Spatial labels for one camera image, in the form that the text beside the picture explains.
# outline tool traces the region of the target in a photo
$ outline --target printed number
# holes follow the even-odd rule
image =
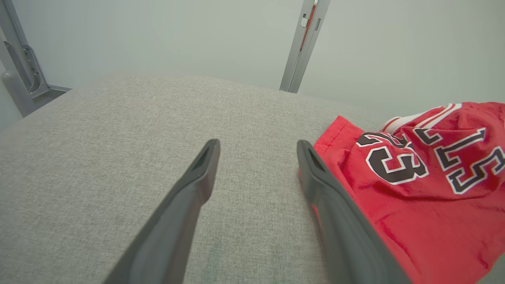
[[[428,169],[417,155],[416,151],[414,151],[412,142],[407,142],[405,135],[403,138],[398,138],[388,133],[365,132],[361,135],[356,144],[359,147],[367,147],[384,141],[387,141],[396,148],[406,149],[412,153],[397,155],[396,158],[401,166],[396,169],[389,169],[386,162],[392,160],[393,156],[388,148],[382,146],[371,149],[368,152],[367,164],[379,177],[390,184],[401,184],[428,175]]]
[[[430,136],[427,132],[431,129],[414,129],[414,133],[419,137],[419,139],[426,145],[432,145],[437,142],[442,141],[442,137],[439,133]],[[435,155],[438,159],[438,163],[443,171],[448,171],[457,165],[461,164],[461,158],[459,156],[449,157],[450,153],[459,151],[465,147],[468,147],[474,143],[484,141],[486,136],[486,128],[478,129],[476,133],[469,135],[449,146],[443,147],[438,146],[434,149]],[[496,147],[493,149],[491,154],[487,157],[473,163],[470,166],[472,171],[472,176],[467,178],[465,181],[461,178],[465,175],[465,168],[460,167],[451,173],[447,174],[445,177],[452,187],[454,194],[461,195],[470,190],[473,186],[484,181],[488,177],[488,172],[484,169],[485,166],[495,162],[496,165],[491,169],[493,175],[500,173],[503,168],[505,168],[505,155],[503,154],[503,149],[501,147]]]

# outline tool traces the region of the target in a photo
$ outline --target red basketball jersey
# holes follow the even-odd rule
[[[314,145],[414,283],[475,283],[505,251],[505,105],[462,103]]]

